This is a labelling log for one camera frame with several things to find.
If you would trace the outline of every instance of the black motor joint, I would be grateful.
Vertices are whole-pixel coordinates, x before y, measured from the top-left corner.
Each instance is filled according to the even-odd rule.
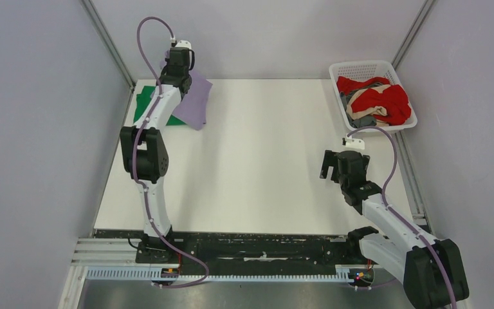
[[[321,178],[327,178],[329,168],[333,168],[331,180],[340,184],[343,197],[350,206],[362,214],[362,202],[370,195],[381,193],[381,188],[367,181],[366,175],[370,157],[357,151],[336,153],[326,150],[321,167]]]
[[[193,50],[175,46],[169,49],[169,56],[165,59],[166,65],[161,71],[160,81],[163,85],[179,88],[181,98],[188,93],[192,85],[189,71],[194,68],[194,59]]]

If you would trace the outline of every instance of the beige cloth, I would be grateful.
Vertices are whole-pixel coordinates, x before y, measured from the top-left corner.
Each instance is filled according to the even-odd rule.
[[[357,98],[360,97],[360,95],[362,95],[365,91],[367,91],[368,89],[374,89],[376,90],[377,92],[379,93],[383,93],[383,90],[386,90],[387,88],[391,87],[391,85],[381,85],[381,86],[378,86],[378,87],[372,87],[372,88],[367,88],[367,89],[361,89],[359,91],[357,91],[352,97],[351,99],[349,100],[349,103],[347,104],[347,108],[345,109],[345,111],[347,112],[347,114],[353,119],[353,120],[356,120],[356,119],[359,119],[359,118],[363,118],[364,116],[367,116],[367,115],[381,115],[381,116],[387,116],[387,110],[383,107],[383,106],[376,106],[376,107],[373,107],[373,108],[368,108],[364,111],[358,111],[356,113],[353,113],[353,108],[351,108],[351,104],[353,104],[353,102],[355,102],[355,100]],[[377,120],[376,119],[376,126],[377,127],[388,127],[389,124],[386,123],[386,122],[383,122],[383,121],[380,121],[380,120]]]

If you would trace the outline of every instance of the clothing pile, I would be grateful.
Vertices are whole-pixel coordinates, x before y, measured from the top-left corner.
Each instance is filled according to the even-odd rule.
[[[336,85],[352,127],[399,126],[412,114],[404,89],[384,77],[358,82],[340,76]]]

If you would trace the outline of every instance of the green cloth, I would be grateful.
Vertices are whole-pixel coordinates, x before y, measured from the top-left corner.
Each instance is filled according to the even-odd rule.
[[[143,90],[141,90],[141,93],[137,95],[136,101],[137,101],[137,106],[135,107],[135,114],[133,116],[133,122],[136,122],[145,112],[149,104],[151,103],[151,95],[152,92],[156,89],[155,86],[145,86],[143,87]],[[186,124],[179,118],[171,115],[169,117],[169,120],[167,121],[168,126],[180,126]]]

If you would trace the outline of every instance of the cable clip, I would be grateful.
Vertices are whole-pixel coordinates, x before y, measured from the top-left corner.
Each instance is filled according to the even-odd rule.
[[[360,138],[353,138],[351,136],[346,136],[342,139],[342,145],[347,148],[353,149],[365,149],[365,141]]]

